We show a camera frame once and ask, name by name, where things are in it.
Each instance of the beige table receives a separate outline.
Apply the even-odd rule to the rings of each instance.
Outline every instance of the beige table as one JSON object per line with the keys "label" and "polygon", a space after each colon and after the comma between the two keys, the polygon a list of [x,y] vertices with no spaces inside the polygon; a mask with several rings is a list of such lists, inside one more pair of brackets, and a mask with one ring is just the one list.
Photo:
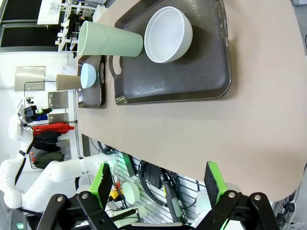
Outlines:
{"label": "beige table", "polygon": [[[100,23],[114,25],[137,2],[116,0]],[[260,191],[280,200],[298,187],[307,160],[307,70],[300,31],[289,0],[224,2],[233,72],[225,97],[117,106],[107,68],[106,108],[79,109],[80,129],[201,181],[206,161],[217,161],[226,182],[238,184],[244,194]]]}

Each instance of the white wall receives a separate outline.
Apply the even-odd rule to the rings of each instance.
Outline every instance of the white wall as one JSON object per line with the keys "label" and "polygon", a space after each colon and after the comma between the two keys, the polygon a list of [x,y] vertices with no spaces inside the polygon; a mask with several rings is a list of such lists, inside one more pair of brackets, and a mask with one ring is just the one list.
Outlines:
{"label": "white wall", "polygon": [[[5,159],[14,158],[20,149],[20,144],[8,137],[8,121],[16,114],[17,105],[24,97],[24,92],[14,92],[14,77],[17,66],[46,66],[46,80],[55,81],[60,67],[74,65],[68,53],[58,52],[19,52],[0,54],[0,162]],[[34,96],[35,105],[47,107],[47,92],[56,91],[55,83],[46,83],[46,90],[40,92],[27,92],[26,96]],[[53,113],[64,113],[63,110],[54,110]],[[73,91],[69,91],[69,120],[74,120],[73,113]],[[71,156],[77,157],[75,132],[70,131],[62,135],[61,139],[70,139]],[[41,169],[32,169],[27,159],[23,173],[17,183],[17,188],[26,191],[36,178],[41,174]],[[55,186],[52,194],[64,193],[68,197],[75,193],[74,180]],[[42,205],[37,211],[44,210]]]}

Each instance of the tray handle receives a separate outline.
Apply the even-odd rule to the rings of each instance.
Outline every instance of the tray handle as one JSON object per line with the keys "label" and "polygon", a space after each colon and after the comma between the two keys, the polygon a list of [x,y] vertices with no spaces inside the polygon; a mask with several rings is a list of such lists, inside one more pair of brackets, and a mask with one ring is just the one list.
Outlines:
{"label": "tray handle", "polygon": [[113,76],[114,78],[121,76],[121,74],[116,74],[116,73],[114,72],[114,67],[113,67],[113,56],[109,56],[109,69],[110,69],[110,72],[111,72],[111,74],[112,74],[112,76]]}

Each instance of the small blue bowl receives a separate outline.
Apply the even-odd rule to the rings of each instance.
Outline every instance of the small blue bowl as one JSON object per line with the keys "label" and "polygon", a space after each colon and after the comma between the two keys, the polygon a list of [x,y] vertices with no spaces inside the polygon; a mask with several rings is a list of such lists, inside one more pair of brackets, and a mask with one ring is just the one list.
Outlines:
{"label": "small blue bowl", "polygon": [[81,70],[81,86],[83,89],[92,87],[97,79],[94,66],[84,63]]}

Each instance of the light green cup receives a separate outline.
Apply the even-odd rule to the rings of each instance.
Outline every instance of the light green cup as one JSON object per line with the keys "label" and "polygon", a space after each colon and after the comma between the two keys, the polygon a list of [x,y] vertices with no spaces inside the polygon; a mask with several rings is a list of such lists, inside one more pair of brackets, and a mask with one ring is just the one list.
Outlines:
{"label": "light green cup", "polygon": [[107,25],[85,21],[79,33],[79,55],[136,57],[142,48],[141,35]]}

